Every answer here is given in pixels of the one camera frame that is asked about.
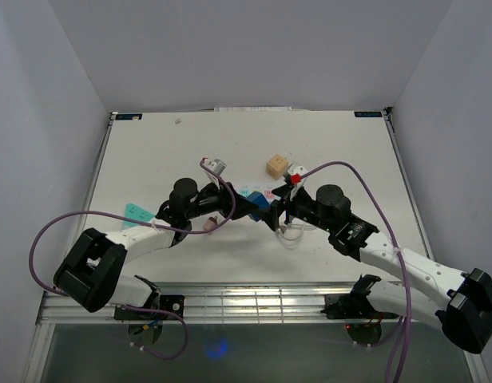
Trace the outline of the blue cube socket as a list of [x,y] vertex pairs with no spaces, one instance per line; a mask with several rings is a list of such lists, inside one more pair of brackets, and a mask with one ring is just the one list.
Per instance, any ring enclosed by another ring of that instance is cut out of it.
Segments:
[[[248,195],[247,200],[254,203],[258,209],[265,209],[270,206],[269,201],[266,199],[265,195],[261,191],[253,191],[251,194]],[[251,213],[248,215],[248,217],[255,222],[260,221],[260,217],[257,213]]]

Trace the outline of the beige cube socket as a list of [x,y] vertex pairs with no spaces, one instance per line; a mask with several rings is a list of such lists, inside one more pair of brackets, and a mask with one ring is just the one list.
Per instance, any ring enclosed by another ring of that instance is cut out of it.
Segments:
[[274,180],[278,180],[288,170],[288,167],[288,160],[280,154],[276,154],[267,161],[265,171]]

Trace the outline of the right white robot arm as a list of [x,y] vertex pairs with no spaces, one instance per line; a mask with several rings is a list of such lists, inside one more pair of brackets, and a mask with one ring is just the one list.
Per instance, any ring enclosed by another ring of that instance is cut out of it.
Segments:
[[257,214],[273,231],[287,213],[328,234],[341,255],[387,272],[408,286],[365,274],[323,313],[328,318],[369,318],[390,313],[410,315],[437,328],[449,341],[469,353],[480,354],[492,336],[492,278],[478,268],[471,272],[443,266],[407,248],[373,224],[351,212],[351,201],[336,185],[324,185],[312,198],[292,186],[275,190],[279,197]]

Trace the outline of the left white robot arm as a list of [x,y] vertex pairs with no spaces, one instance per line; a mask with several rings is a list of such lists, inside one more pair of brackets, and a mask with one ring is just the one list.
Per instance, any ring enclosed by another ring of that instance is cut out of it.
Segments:
[[145,277],[124,275],[123,266],[182,242],[192,229],[192,219],[214,212],[240,219],[257,208],[231,184],[198,188],[193,179],[179,179],[146,225],[108,233],[84,230],[57,269],[54,285],[90,313],[108,304],[127,305],[141,318],[152,318],[160,309],[159,287]]

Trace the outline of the pink small plug adapter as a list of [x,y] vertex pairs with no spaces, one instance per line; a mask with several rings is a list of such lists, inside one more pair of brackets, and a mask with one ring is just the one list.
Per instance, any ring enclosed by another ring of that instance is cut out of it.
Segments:
[[204,222],[202,230],[206,234],[210,234],[217,228],[218,224],[219,224],[219,219],[216,215],[209,216],[207,220]]

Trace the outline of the white colourful power strip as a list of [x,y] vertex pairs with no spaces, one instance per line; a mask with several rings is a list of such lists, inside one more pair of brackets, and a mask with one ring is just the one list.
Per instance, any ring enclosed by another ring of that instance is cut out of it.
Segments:
[[260,183],[242,183],[235,186],[236,191],[244,198],[250,196],[254,192],[261,193],[269,202],[274,199],[279,199],[278,196],[272,193],[272,190],[277,187],[277,184],[260,184]]

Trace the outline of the teal triangular socket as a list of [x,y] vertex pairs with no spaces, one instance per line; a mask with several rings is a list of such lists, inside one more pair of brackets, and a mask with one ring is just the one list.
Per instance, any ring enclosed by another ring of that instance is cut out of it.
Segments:
[[123,228],[129,228],[136,226],[134,222],[130,222],[131,219],[134,221],[147,223],[154,218],[154,214],[136,205],[135,203],[127,203],[125,205],[124,217],[127,218],[127,220],[123,222]]

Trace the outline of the right blue corner label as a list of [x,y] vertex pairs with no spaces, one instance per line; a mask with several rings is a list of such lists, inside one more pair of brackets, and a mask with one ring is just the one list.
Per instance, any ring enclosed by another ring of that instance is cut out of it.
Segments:
[[383,114],[379,111],[354,111],[356,118],[382,118]]

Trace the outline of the blue corner label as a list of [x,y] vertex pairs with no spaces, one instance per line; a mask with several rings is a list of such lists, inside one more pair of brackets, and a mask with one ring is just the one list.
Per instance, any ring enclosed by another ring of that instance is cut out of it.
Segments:
[[382,118],[383,114],[379,111],[354,111],[356,118]]
[[114,120],[141,120],[142,113],[118,113],[115,115]]

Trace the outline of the left blue corner label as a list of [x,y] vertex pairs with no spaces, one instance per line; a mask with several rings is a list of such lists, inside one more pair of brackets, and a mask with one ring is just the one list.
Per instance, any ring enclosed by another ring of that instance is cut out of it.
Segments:
[[118,113],[115,115],[114,120],[141,120],[142,113]]

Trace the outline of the aluminium rail frame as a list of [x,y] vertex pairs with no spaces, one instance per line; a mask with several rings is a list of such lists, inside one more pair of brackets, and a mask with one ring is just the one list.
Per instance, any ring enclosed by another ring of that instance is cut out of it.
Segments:
[[[189,325],[321,324],[330,322],[322,309],[349,293],[352,284],[187,285],[168,284],[163,295],[184,297],[183,319]],[[39,324],[112,324],[114,305],[95,313],[73,299],[47,293],[38,314]]]

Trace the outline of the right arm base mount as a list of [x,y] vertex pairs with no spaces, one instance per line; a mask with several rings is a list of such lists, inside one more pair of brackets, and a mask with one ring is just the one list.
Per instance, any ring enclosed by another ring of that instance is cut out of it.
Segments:
[[403,324],[403,319],[397,314],[377,311],[357,302],[349,294],[325,294],[320,313],[328,320],[344,321],[352,343],[367,348],[387,343]]

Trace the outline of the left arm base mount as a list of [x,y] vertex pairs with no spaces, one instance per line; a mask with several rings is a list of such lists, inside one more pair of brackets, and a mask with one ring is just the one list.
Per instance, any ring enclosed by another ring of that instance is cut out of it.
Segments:
[[113,319],[126,323],[131,342],[155,345],[161,338],[165,323],[181,324],[184,318],[185,296],[182,294],[156,295],[141,311],[117,307]]

